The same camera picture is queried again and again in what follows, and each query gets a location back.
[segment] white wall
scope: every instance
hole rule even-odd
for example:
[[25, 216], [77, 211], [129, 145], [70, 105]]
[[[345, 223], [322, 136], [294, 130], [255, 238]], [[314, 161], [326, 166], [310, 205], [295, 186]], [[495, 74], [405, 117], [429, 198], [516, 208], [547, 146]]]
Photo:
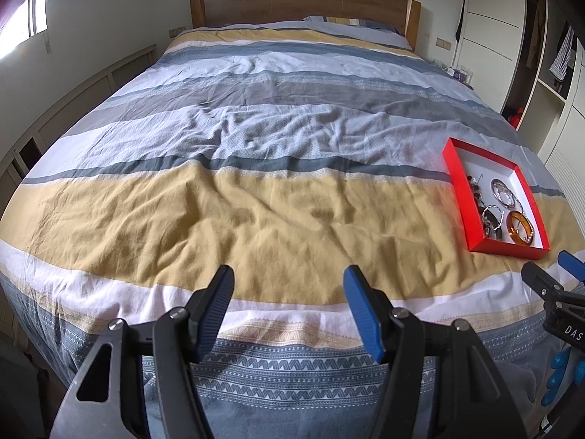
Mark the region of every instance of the white wall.
[[[451, 63], [463, 0], [419, 0], [416, 52]], [[189, 0], [49, 0], [46, 53], [42, 35], [0, 60], [0, 159], [24, 131], [71, 89], [139, 49], [169, 44], [168, 30], [191, 27]], [[435, 46], [437, 37], [452, 50]]]

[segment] blue gripper pad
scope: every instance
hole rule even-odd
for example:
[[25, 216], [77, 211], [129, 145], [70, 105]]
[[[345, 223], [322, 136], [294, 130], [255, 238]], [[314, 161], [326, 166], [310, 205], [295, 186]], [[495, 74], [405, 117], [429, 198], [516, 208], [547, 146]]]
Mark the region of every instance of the blue gripper pad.
[[343, 291], [358, 326], [364, 348], [376, 362], [382, 362], [385, 348], [382, 344], [380, 322], [371, 303], [375, 299], [373, 299], [371, 287], [358, 266], [349, 266], [343, 272]]
[[195, 354], [198, 361], [201, 361], [214, 347], [219, 327], [221, 327], [227, 306], [233, 295], [233, 285], [232, 268], [221, 266], [207, 287], [206, 295], [204, 295], [207, 304], [204, 305], [205, 311], [201, 315], [197, 328]]
[[559, 265], [575, 277], [579, 282], [585, 282], [585, 264], [567, 251], [559, 252]]

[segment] blue glove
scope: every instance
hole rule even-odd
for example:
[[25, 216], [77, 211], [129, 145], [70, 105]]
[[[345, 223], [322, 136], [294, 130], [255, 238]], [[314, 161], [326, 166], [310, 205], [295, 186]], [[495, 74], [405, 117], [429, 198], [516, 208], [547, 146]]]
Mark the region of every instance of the blue glove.
[[[563, 381], [567, 364], [569, 363], [569, 355], [571, 353], [571, 347], [565, 348], [561, 353], [557, 354], [551, 361], [551, 368], [555, 371], [551, 374], [550, 378], [546, 383], [548, 391], [542, 397], [540, 402], [541, 406], [549, 406], [555, 399], [556, 394], [559, 391], [559, 386]], [[575, 384], [580, 385], [581, 381], [585, 379], [585, 359], [580, 360], [577, 363], [574, 371]]]

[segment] wall outlet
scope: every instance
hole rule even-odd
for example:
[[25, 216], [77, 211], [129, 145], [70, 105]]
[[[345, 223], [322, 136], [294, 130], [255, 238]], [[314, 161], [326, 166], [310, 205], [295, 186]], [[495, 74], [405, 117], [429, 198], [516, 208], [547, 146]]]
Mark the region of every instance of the wall outlet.
[[442, 40], [441, 38], [437, 38], [437, 43], [436, 43], [436, 45], [437, 45], [439, 48], [446, 49], [447, 51], [450, 51], [450, 50], [451, 50], [451, 43], [450, 43], [450, 42], [448, 42], [448, 41], [446, 41], [446, 40]]
[[172, 30], [169, 30], [169, 38], [176, 38], [183, 31], [185, 31], [185, 27], [184, 26], [179, 26], [178, 28], [173, 28]]

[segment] window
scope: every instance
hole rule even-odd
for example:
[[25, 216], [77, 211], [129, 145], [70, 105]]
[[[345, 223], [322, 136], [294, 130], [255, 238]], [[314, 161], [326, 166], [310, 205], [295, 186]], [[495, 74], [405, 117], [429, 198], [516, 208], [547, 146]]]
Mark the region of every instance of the window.
[[24, 40], [47, 29], [47, 0], [26, 0], [0, 31], [0, 58]]

